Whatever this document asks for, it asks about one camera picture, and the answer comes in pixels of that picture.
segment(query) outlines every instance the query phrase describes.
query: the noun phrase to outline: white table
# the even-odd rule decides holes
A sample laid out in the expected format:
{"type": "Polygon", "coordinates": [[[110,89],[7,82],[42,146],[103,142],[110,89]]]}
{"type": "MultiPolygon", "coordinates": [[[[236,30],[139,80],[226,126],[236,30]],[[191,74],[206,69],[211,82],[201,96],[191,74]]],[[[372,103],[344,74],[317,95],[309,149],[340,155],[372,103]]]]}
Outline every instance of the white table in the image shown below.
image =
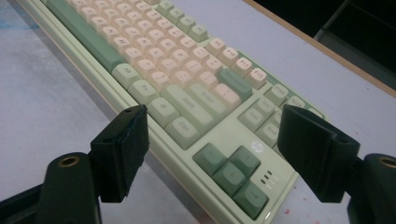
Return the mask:
{"type": "MultiPolygon", "coordinates": [[[[361,158],[373,152],[396,156],[396,101],[381,84],[241,0],[173,2],[325,112],[361,143],[361,158]]],[[[2,201],[42,183],[58,156],[88,152],[116,114],[14,0],[0,2],[0,30],[2,201]]],[[[348,201],[346,195],[341,204],[320,203],[299,178],[274,223],[347,223],[348,201]]],[[[149,154],[130,196],[101,208],[105,223],[212,222],[149,154]]]]}

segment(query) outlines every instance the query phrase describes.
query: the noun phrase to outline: wooden edge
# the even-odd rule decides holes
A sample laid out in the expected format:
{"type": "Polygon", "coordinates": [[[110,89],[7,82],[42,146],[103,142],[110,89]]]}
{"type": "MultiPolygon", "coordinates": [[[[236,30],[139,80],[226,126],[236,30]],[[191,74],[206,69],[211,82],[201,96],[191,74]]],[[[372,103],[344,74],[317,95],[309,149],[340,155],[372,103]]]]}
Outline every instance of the wooden edge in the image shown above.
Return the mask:
{"type": "Polygon", "coordinates": [[[335,53],[334,51],[326,48],[325,46],[323,46],[322,44],[320,44],[318,41],[314,40],[311,36],[306,35],[305,33],[303,33],[302,31],[300,31],[299,29],[295,28],[294,26],[292,26],[290,23],[282,20],[280,17],[278,17],[276,14],[274,14],[273,12],[269,11],[268,9],[266,9],[265,7],[263,7],[262,5],[256,3],[253,0],[243,0],[244,2],[246,2],[247,4],[249,4],[250,6],[254,7],[256,10],[260,11],[260,13],[264,14],[265,16],[267,16],[268,18],[270,18],[271,20],[275,21],[276,23],[280,24],[281,26],[285,27],[286,29],[288,29],[290,32],[292,32],[293,34],[299,36],[301,39],[303,39],[305,42],[307,42],[308,44],[310,44],[311,46],[315,47],[316,49],[320,50],[321,52],[323,52],[324,54],[326,54],[327,56],[331,57],[333,60],[335,60],[336,62],[340,63],[341,65],[343,65],[345,68],[349,69],[350,71],[352,71],[353,73],[357,74],[358,76],[362,77],[363,79],[365,79],[366,81],[372,83],[373,85],[375,85],[376,87],[378,87],[380,90],[386,92],[387,94],[389,94],[390,96],[393,96],[396,98],[396,90],[392,89],[391,87],[387,86],[386,84],[384,84],[383,82],[381,82],[380,80],[370,76],[368,73],[364,72],[363,70],[361,70],[358,66],[356,66],[355,64],[349,62],[348,60],[344,59],[343,57],[341,57],[340,55],[338,55],[337,53],[335,53]]]}

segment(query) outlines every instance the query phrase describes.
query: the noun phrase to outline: keyboard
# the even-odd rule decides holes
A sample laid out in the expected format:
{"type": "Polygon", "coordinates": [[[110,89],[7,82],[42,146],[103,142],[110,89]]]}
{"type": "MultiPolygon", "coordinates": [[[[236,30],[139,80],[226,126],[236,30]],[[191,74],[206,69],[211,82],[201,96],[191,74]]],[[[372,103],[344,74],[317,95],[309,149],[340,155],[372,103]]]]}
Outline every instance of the keyboard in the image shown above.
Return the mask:
{"type": "Polygon", "coordinates": [[[150,151],[218,223],[270,223],[298,174],[282,107],[311,104],[168,0],[20,1],[118,112],[148,107],[150,151]]]}

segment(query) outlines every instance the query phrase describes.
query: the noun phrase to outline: shift key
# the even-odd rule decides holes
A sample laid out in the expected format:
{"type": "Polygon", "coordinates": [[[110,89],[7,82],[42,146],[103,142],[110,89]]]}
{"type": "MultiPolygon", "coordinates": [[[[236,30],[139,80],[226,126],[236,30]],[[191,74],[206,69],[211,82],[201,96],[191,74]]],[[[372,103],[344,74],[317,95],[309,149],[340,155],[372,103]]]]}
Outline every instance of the shift key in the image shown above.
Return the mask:
{"type": "Polygon", "coordinates": [[[213,117],[179,86],[168,86],[162,96],[175,107],[181,116],[191,122],[200,134],[205,134],[216,124],[213,117]]]}

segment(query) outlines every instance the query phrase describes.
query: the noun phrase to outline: light green keycap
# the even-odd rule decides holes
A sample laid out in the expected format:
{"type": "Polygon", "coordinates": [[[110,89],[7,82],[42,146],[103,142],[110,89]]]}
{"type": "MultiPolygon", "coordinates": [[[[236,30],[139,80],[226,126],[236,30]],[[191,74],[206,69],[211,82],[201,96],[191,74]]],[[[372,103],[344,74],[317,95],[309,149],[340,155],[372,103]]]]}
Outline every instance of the light green keycap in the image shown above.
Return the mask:
{"type": "Polygon", "coordinates": [[[78,13],[64,0],[48,0],[46,7],[73,34],[75,38],[95,57],[95,59],[111,73],[123,58],[113,47],[107,44],[78,13]]]}
{"type": "Polygon", "coordinates": [[[264,94],[270,101],[274,102],[275,105],[280,106],[287,99],[289,90],[286,87],[275,84],[268,92],[264,94]]]}
{"type": "Polygon", "coordinates": [[[145,2],[151,6],[160,4],[161,0],[145,0],[145,2]]]}
{"type": "Polygon", "coordinates": [[[282,110],[277,110],[266,122],[271,122],[275,124],[276,127],[279,127],[281,120],[282,120],[282,110]]]}
{"type": "Polygon", "coordinates": [[[247,181],[233,196],[233,200],[254,220],[267,204],[268,197],[255,184],[247,181]]]}
{"type": "Polygon", "coordinates": [[[195,25],[195,19],[190,16],[185,16],[181,18],[180,21],[177,23],[177,27],[186,34],[194,25],[195,25]]]}
{"type": "Polygon", "coordinates": [[[188,36],[191,37],[191,39],[195,40],[197,43],[201,43],[204,40],[207,40],[207,30],[206,27],[203,25],[194,25],[188,32],[188,36]]]}
{"type": "Polygon", "coordinates": [[[286,104],[295,105],[295,106],[298,106],[300,108],[304,108],[305,107],[304,100],[302,100],[300,97],[295,96],[295,95],[291,96],[290,99],[286,102],[286,104]]]}
{"type": "Polygon", "coordinates": [[[160,97],[160,94],[146,80],[137,80],[128,88],[128,92],[141,105],[148,105],[154,99],[160,97]]]}
{"type": "Polygon", "coordinates": [[[204,146],[192,158],[210,176],[226,161],[224,155],[210,143],[204,146]]]}
{"type": "Polygon", "coordinates": [[[157,6],[157,11],[161,13],[161,15],[165,16],[168,15],[169,11],[174,8],[175,6],[173,3],[167,1],[167,0],[162,0],[161,3],[157,6]]]}
{"type": "Polygon", "coordinates": [[[206,133],[216,124],[213,117],[179,86],[168,86],[162,96],[175,107],[181,116],[191,122],[200,134],[206,133]]]}
{"type": "Polygon", "coordinates": [[[252,132],[256,132],[256,130],[265,122],[264,116],[253,107],[247,109],[241,116],[239,116],[238,119],[252,132]]]}
{"type": "Polygon", "coordinates": [[[165,130],[183,149],[187,149],[200,138],[198,131],[184,117],[174,119],[166,125],[165,130]]]}
{"type": "Polygon", "coordinates": [[[246,181],[244,174],[229,161],[213,175],[213,179],[229,196],[233,196],[246,181]]]}
{"type": "Polygon", "coordinates": [[[279,128],[272,122],[265,122],[255,134],[265,143],[268,147],[273,147],[277,141],[279,128]]]}
{"type": "Polygon", "coordinates": [[[247,148],[240,147],[229,159],[244,175],[249,178],[256,168],[260,165],[260,161],[247,148]]]}
{"type": "Polygon", "coordinates": [[[125,90],[127,90],[132,83],[142,79],[139,73],[128,63],[117,65],[111,73],[111,76],[113,76],[125,90]]]}
{"type": "Polygon", "coordinates": [[[265,96],[256,101],[252,107],[262,114],[264,120],[267,120],[274,113],[276,108],[274,103],[265,96]]]}
{"type": "Polygon", "coordinates": [[[148,112],[163,128],[179,116],[177,110],[162,97],[148,104],[148,112]]]}
{"type": "Polygon", "coordinates": [[[242,102],[253,94],[250,84],[229,68],[223,69],[217,77],[219,82],[226,84],[231,90],[235,91],[242,102]]]}
{"type": "Polygon", "coordinates": [[[222,103],[213,93],[202,85],[195,83],[188,89],[187,93],[204,107],[216,122],[220,122],[228,114],[227,106],[222,103]]]}
{"type": "Polygon", "coordinates": [[[173,24],[177,24],[178,21],[180,21],[180,19],[183,17],[184,17],[184,12],[178,7],[172,8],[169,11],[169,13],[166,15],[166,19],[168,19],[173,24]]]}

